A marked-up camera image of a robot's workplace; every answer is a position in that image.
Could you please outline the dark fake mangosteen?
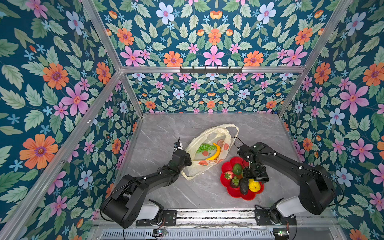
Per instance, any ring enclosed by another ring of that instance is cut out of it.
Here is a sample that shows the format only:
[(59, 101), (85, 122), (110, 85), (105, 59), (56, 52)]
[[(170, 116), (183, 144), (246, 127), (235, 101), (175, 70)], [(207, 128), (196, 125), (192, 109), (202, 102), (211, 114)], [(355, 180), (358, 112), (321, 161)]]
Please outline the dark fake mangosteen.
[(231, 180), (230, 187), (233, 189), (237, 189), (240, 186), (240, 179), (236, 176)]

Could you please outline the red flower-shaped plastic plate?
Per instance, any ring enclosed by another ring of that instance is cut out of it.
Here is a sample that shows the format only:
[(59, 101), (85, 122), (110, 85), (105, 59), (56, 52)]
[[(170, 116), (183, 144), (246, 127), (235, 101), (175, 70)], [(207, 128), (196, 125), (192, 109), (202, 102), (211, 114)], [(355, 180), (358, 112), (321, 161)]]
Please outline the red flower-shaped plastic plate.
[(246, 185), (241, 187), (243, 171), (248, 166), (249, 163), (240, 157), (234, 157), (222, 165), (220, 182), (231, 197), (251, 201), (264, 191), (265, 186), (254, 180), (246, 181)]

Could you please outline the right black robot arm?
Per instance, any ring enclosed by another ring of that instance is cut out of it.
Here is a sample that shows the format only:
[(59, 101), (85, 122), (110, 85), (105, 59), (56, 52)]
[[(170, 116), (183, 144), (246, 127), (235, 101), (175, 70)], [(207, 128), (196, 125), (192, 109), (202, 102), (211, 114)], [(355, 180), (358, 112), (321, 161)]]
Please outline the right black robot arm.
[(243, 144), (238, 147), (237, 154), (249, 163), (243, 171), (241, 189), (244, 189), (245, 182), (250, 180), (267, 183), (267, 166), (287, 176), (299, 186), (297, 196), (282, 198), (265, 210), (270, 222), (275, 225), (280, 225), (287, 218), (303, 212), (319, 216), (336, 198), (336, 187), (322, 166), (306, 166), (276, 152), (262, 142), (257, 142), (251, 147)]

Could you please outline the green fake avocado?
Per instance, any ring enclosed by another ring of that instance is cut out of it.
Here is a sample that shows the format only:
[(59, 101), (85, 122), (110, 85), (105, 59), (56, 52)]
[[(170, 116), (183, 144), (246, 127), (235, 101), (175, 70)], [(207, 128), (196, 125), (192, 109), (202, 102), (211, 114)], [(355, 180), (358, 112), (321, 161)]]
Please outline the green fake avocado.
[(243, 166), (241, 164), (234, 164), (232, 169), (232, 172), (234, 173), (234, 175), (240, 176), (242, 174), (242, 171), (243, 171)]

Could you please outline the dark purple fake avocado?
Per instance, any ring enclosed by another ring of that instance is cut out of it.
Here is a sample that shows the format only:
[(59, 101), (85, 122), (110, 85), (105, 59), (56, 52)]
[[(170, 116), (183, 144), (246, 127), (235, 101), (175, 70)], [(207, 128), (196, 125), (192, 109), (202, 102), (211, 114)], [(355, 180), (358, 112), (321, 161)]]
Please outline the dark purple fake avocado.
[(242, 178), (239, 183), (239, 188), (242, 195), (247, 195), (249, 191), (249, 180)]

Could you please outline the red fake strawberry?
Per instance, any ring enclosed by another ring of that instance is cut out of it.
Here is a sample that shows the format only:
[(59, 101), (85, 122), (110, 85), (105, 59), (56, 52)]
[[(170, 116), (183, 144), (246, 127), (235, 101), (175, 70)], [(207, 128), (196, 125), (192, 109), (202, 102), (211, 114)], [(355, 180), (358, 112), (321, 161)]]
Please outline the red fake strawberry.
[(226, 180), (232, 180), (235, 177), (235, 174), (232, 171), (227, 171), (224, 173), (224, 178)]

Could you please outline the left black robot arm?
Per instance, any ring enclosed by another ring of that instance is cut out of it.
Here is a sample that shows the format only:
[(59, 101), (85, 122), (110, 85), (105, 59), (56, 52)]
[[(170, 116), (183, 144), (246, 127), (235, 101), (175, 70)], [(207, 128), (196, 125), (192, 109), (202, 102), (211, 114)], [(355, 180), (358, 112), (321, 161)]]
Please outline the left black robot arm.
[(184, 167), (191, 165), (190, 154), (177, 148), (168, 164), (159, 168), (156, 173), (139, 177), (123, 176), (102, 203), (101, 214), (124, 229), (136, 221), (146, 221), (153, 226), (160, 224), (163, 221), (164, 207), (154, 200), (146, 204), (147, 194), (172, 185)]

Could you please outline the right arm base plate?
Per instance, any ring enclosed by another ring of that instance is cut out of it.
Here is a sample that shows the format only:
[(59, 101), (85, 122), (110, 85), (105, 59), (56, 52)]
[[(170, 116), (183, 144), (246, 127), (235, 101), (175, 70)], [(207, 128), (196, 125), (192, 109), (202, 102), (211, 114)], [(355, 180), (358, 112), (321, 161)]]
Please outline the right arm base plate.
[(258, 226), (296, 226), (297, 219), (294, 215), (284, 217), (277, 210), (255, 209), (255, 219)]

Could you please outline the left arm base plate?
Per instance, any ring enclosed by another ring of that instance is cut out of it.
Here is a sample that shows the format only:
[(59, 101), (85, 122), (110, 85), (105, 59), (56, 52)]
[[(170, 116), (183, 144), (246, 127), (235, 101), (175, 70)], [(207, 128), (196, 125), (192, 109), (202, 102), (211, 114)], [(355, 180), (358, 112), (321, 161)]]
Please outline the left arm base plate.
[(137, 227), (174, 227), (177, 221), (176, 210), (162, 210), (153, 219), (136, 220)]

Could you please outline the yellow fake lemon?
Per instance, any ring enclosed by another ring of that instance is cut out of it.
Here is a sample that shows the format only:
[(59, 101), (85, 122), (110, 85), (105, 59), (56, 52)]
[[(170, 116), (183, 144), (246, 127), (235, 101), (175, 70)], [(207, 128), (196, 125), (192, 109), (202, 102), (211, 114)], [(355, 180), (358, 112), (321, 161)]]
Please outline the yellow fake lemon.
[(248, 187), (249, 190), (253, 193), (257, 193), (261, 190), (261, 184), (253, 179), (249, 180)]

